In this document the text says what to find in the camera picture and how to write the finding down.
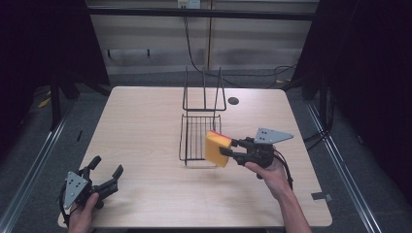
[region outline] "wire basket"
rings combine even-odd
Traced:
[[[219,71],[218,83],[214,91],[213,108],[208,107],[206,77],[202,72],[202,88],[203,88],[203,103],[201,108],[189,108],[189,81],[188,81],[188,68],[186,70],[184,96],[183,96],[183,109],[185,113],[182,114],[181,125],[181,139],[179,146],[179,159],[185,161],[185,165],[188,166],[189,161],[201,161],[204,158],[204,143],[205,136],[210,130],[222,133],[222,119],[220,115],[216,115],[216,112],[226,110],[226,100],[224,95],[223,76],[222,70]],[[219,108],[218,97],[222,94],[223,103]]]

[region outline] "metal bracket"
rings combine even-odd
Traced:
[[[76,198],[82,193],[83,189],[88,184],[86,179],[78,176],[74,172],[67,174],[66,193],[64,195],[64,209],[68,210]]]
[[[275,131],[267,128],[259,128],[255,136],[257,144],[274,144],[293,138],[293,134]]]

